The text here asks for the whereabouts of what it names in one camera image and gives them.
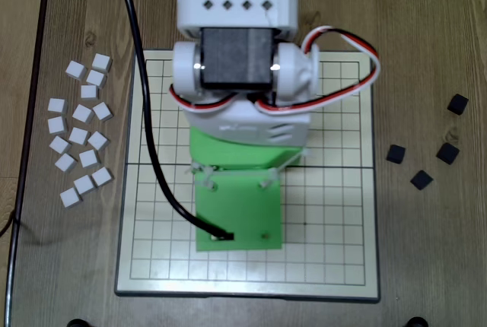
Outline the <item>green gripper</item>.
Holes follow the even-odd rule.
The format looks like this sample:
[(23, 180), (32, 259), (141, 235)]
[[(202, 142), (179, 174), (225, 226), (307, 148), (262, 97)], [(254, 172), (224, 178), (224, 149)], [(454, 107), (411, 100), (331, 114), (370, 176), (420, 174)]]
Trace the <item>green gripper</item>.
[(224, 170), (268, 169), (279, 167), (303, 148), (239, 144), (189, 129), (189, 153), (193, 163)]

